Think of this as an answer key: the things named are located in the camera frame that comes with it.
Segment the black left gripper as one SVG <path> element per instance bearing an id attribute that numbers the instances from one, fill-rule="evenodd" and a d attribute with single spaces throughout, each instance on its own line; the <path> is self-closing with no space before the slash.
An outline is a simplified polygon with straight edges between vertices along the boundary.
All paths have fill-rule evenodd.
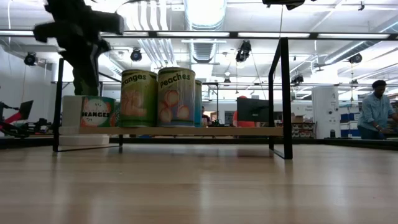
<path id="1" fill-rule="evenodd" d="M 115 12 L 93 10 L 84 0 L 46 0 L 44 8 L 53 21 L 35 25 L 35 39 L 46 43 L 49 38 L 55 38 L 65 49 L 60 55 L 73 67 L 74 86 L 81 87 L 82 83 L 83 89 L 97 88 L 98 53 L 109 50 L 101 33 L 123 34 L 124 19 Z M 78 49 L 92 50 L 81 52 L 81 75 Z"/>

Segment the short mandarin oranges tin can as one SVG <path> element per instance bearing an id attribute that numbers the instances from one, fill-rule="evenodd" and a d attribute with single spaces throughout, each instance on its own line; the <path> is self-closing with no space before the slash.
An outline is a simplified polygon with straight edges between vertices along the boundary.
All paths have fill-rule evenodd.
<path id="1" fill-rule="evenodd" d="M 116 100 L 102 96 L 84 96 L 81 106 L 81 127 L 114 127 Z"/>

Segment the green oranges label tin can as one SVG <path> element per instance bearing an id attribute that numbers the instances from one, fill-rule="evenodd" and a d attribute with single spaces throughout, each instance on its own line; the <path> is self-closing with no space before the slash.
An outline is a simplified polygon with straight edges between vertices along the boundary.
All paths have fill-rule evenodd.
<path id="1" fill-rule="evenodd" d="M 149 127 L 156 124 L 157 74 L 146 70 L 122 72 L 120 127 Z"/>

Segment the peaches label tin can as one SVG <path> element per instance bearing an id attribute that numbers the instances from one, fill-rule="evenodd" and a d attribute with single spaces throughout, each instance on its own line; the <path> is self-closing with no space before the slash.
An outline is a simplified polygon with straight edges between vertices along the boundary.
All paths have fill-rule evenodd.
<path id="1" fill-rule="evenodd" d="M 181 67 L 158 72 L 157 125 L 194 126 L 195 72 Z"/>

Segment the blue tomatoes label tin can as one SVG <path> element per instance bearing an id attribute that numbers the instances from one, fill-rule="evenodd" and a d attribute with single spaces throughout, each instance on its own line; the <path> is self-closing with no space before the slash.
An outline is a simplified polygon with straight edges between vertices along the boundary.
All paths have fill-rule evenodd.
<path id="1" fill-rule="evenodd" d="M 195 115 L 194 115 L 194 124 L 195 127 L 201 126 L 201 108 L 202 108 L 202 82 L 199 80 L 195 80 Z"/>

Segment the wooden shelf black metal frame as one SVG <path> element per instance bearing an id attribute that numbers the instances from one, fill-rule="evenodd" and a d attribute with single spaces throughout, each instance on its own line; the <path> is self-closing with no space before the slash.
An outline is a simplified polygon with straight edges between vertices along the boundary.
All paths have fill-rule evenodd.
<path id="1" fill-rule="evenodd" d="M 274 54 L 274 59 L 271 65 L 270 72 L 276 70 L 278 63 L 281 63 L 282 69 L 282 112 L 284 119 L 284 126 L 277 128 L 273 120 L 273 84 L 272 77 L 269 77 L 269 126 L 265 128 L 156 128 L 156 127 L 142 127 L 142 128 L 78 128 L 68 129 L 60 127 L 60 107 L 61 107 L 61 93 L 62 85 L 57 84 L 57 94 L 55 101 L 55 121 L 54 136 L 53 136 L 53 152 L 60 152 L 59 147 L 60 131 L 71 134 L 117 134 L 119 136 L 119 151 L 123 151 L 123 136 L 125 134 L 150 134 L 150 135 L 194 135 L 194 136 L 267 136 L 269 138 L 269 149 L 285 160 L 293 159 L 293 142 L 292 142 L 292 120 L 291 120 L 291 105 L 290 105 L 290 75 L 289 75 L 289 39 L 282 37 Z"/>

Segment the small monitor on arm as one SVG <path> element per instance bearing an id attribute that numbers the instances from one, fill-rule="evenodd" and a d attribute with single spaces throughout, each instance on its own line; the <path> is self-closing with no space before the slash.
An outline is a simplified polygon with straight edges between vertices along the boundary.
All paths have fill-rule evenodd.
<path id="1" fill-rule="evenodd" d="M 30 111 L 32 109 L 33 100 L 26 101 L 21 103 L 18 111 L 19 118 L 18 120 L 27 120 L 29 119 Z"/>

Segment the white plant pot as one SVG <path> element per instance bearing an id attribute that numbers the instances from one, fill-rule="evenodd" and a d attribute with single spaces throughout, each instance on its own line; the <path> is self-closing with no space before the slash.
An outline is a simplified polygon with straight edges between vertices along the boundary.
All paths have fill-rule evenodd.
<path id="1" fill-rule="evenodd" d="M 62 98 L 62 124 L 60 129 L 61 146 L 105 146 L 109 144 L 107 134 L 72 134 L 80 128 L 81 106 L 84 96 L 64 96 Z"/>

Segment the black overhead light beam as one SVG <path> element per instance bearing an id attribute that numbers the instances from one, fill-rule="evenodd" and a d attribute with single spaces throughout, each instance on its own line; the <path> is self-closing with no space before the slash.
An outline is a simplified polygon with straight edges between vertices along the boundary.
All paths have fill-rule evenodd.
<path id="1" fill-rule="evenodd" d="M 358 40 L 398 41 L 398 33 L 317 33 L 317 32 L 223 32 L 223 31 L 155 31 L 127 30 L 122 35 L 103 32 L 105 38 L 166 39 L 279 39 L 292 40 Z"/>

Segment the red lever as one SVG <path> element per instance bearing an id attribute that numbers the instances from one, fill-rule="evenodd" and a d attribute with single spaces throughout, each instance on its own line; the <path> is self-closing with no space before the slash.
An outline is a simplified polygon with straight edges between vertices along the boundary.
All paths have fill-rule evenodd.
<path id="1" fill-rule="evenodd" d="M 9 118 L 5 119 L 4 121 L 0 121 L 0 130 L 11 130 L 14 128 L 12 125 L 13 122 L 18 121 L 21 118 L 20 113 L 16 113 Z"/>

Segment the white cabinet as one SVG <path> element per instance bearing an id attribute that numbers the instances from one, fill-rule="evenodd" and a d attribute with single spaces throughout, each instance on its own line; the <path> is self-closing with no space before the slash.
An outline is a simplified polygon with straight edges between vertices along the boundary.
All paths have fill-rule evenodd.
<path id="1" fill-rule="evenodd" d="M 340 138 L 339 94 L 337 86 L 312 89 L 313 122 L 317 139 Z"/>

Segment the dark computer monitor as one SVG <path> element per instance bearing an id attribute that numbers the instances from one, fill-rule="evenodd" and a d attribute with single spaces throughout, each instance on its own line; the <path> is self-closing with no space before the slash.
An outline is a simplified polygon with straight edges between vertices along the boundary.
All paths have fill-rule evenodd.
<path id="1" fill-rule="evenodd" d="M 269 122 L 269 102 L 252 98 L 237 99 L 238 121 Z"/>

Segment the person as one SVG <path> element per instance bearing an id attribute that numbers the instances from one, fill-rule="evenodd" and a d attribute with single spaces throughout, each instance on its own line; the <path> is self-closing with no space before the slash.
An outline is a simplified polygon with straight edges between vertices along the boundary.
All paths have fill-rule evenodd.
<path id="1" fill-rule="evenodd" d="M 241 128 L 254 128 L 256 127 L 256 123 L 253 121 L 241 121 L 238 119 L 238 111 L 236 110 L 233 113 L 233 126 L 241 127 Z"/>
<path id="2" fill-rule="evenodd" d="M 377 80 L 372 84 L 373 92 L 362 101 L 358 119 L 358 130 L 362 140 L 385 140 L 388 119 L 398 124 L 398 113 L 393 110 L 390 99 L 384 95 L 387 83 Z"/>
<path id="3" fill-rule="evenodd" d="M 210 117 L 208 115 L 205 114 L 205 107 L 202 106 L 201 107 L 201 123 L 202 126 L 210 126 L 212 124 L 212 120 L 210 119 Z"/>

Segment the blue storage bins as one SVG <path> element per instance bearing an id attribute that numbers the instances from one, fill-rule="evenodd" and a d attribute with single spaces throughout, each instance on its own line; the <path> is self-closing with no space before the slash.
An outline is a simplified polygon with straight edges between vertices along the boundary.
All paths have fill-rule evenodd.
<path id="1" fill-rule="evenodd" d="M 358 119 L 360 113 L 346 113 L 341 115 L 340 131 L 343 138 L 360 138 Z"/>

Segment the black aluminium rig frame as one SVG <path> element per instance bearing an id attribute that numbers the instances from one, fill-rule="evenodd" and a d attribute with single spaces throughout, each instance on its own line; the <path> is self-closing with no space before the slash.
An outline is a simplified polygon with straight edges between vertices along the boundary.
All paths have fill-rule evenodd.
<path id="1" fill-rule="evenodd" d="M 124 144 L 268 144 L 268 139 L 124 138 Z M 53 138 L 0 138 L 0 149 L 51 146 Z M 398 141 L 361 139 L 293 139 L 292 144 L 324 144 L 398 150 Z"/>

